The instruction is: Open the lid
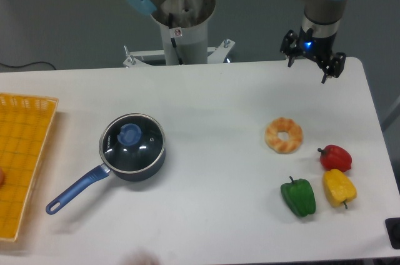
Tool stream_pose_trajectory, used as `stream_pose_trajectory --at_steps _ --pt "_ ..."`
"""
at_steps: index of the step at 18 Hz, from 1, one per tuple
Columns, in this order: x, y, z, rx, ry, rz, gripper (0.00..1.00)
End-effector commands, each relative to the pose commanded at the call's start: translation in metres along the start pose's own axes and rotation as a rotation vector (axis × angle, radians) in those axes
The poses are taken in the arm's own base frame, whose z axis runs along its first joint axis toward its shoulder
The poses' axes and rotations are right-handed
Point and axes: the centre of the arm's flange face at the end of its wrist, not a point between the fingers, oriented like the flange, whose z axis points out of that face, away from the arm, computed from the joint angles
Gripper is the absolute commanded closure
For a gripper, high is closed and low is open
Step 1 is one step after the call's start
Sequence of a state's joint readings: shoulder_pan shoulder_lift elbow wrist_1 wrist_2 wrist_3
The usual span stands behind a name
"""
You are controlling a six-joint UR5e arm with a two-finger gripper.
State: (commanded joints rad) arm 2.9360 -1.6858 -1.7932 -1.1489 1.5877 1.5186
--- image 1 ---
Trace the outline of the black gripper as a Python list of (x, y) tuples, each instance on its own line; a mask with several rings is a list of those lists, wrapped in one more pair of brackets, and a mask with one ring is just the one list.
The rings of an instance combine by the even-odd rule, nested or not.
[(333, 55), (335, 38), (336, 34), (329, 37), (314, 37), (314, 34), (303, 28), (300, 29), (298, 38), (293, 30), (289, 30), (282, 40), (280, 52), (286, 56), (289, 68), (299, 56), (299, 49), (307, 59), (317, 59), (316, 63), (323, 71), (321, 83), (324, 84), (327, 78), (338, 78), (346, 62), (345, 53), (338, 52)]

